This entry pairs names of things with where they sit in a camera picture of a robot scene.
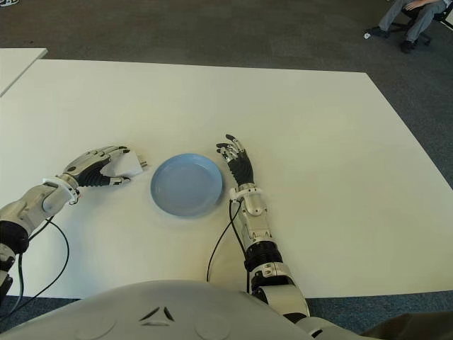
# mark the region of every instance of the dark floor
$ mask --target dark floor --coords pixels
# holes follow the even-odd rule
[[[433,23],[432,45],[420,44],[411,55],[399,51],[400,33],[364,40],[364,28],[388,6],[385,0],[21,0],[0,10],[0,47],[46,47],[50,59],[366,72],[453,187],[453,32]],[[405,303],[387,297],[310,303],[315,315],[360,332],[405,311],[451,310],[451,293],[445,294],[407,295]],[[354,301],[367,312],[357,314]],[[0,327],[60,303],[38,300]]]

